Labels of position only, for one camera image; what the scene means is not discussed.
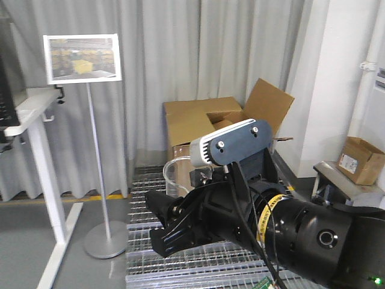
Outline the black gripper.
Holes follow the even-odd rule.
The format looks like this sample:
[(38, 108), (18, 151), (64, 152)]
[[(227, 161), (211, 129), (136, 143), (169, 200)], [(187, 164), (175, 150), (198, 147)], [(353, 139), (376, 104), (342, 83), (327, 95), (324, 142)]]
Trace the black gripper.
[(166, 258), (174, 253), (231, 241), (247, 250), (277, 245), (274, 211), (286, 198), (269, 150), (214, 169), (213, 178), (185, 197), (158, 190), (145, 193), (146, 207), (164, 228), (152, 229), (152, 249)]

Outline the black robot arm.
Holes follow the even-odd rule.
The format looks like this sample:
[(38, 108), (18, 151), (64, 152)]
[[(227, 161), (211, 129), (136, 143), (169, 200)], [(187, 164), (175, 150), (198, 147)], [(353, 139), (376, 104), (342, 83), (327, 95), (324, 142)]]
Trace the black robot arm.
[(269, 150), (216, 167), (185, 197), (145, 194), (162, 223), (150, 232), (160, 256), (219, 241), (327, 288), (384, 287), (384, 211), (306, 202), (286, 193)]

